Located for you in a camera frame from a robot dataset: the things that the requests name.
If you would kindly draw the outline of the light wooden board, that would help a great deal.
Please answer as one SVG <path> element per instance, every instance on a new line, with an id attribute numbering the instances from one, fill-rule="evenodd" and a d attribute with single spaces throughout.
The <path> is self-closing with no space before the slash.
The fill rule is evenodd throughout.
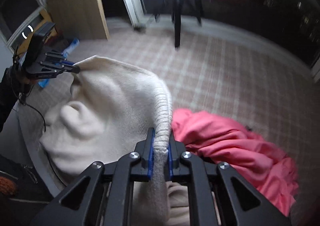
<path id="1" fill-rule="evenodd" d="M 109 39 L 102 0 L 46 0 L 47 11 L 66 38 Z"/>

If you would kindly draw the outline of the beige plaid table mat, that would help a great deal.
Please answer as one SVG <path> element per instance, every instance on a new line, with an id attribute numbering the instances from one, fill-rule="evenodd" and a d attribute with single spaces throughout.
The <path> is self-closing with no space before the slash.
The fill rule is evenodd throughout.
<path id="1" fill-rule="evenodd" d="M 319 85 L 291 55 L 252 50 L 225 38 L 170 30 L 120 28 L 109 40 L 83 40 L 69 60 L 103 56 L 148 69 L 163 79 L 175 108 L 230 117 L 275 143 L 298 167 L 291 209 L 298 225 L 319 196 Z"/>

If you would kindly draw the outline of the pink garment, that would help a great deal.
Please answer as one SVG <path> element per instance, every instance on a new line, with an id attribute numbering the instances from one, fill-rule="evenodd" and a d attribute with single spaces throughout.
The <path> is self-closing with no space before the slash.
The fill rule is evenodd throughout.
<path id="1" fill-rule="evenodd" d="M 295 161 L 233 119 L 205 111 L 177 109 L 171 124 L 187 151 L 215 163 L 227 162 L 285 216 L 298 193 Z"/>

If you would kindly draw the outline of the cream knit sweater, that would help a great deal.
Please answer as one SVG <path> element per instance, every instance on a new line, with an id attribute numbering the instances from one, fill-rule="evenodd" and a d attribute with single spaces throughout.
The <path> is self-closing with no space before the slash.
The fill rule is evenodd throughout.
<path id="1" fill-rule="evenodd" d="M 71 98 L 50 109 L 40 143 L 64 174 L 78 176 L 90 164 L 117 161 L 155 129 L 152 179 L 135 183 L 133 225 L 189 225 L 185 186 L 166 182 L 172 122 L 171 93 L 151 71 L 93 56 L 78 63 Z"/>

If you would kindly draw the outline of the pine wood plank panel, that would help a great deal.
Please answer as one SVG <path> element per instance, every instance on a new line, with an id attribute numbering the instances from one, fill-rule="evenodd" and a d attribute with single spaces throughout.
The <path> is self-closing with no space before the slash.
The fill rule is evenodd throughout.
<path id="1" fill-rule="evenodd" d="M 40 35 L 41 31 L 46 30 L 48 22 L 53 22 L 50 14 L 41 9 L 39 15 L 35 17 L 31 22 L 27 22 L 27 26 L 22 30 L 18 36 L 17 41 L 14 41 L 12 46 L 15 46 L 17 55 L 22 57 L 29 47 L 33 35 Z"/>

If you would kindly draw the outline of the black light tripod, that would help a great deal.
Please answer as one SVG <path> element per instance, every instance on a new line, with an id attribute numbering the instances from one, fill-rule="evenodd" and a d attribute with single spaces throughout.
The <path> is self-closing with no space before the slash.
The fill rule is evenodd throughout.
<path id="1" fill-rule="evenodd" d="M 160 5 L 153 10 L 155 21 L 159 21 L 161 11 L 168 6 L 169 0 L 162 0 Z M 171 0 L 171 22 L 174 24 L 174 47 L 180 48 L 181 45 L 181 24 L 182 24 L 182 9 L 187 5 L 194 14 L 199 25 L 202 25 L 202 17 L 204 16 L 202 0 Z"/>

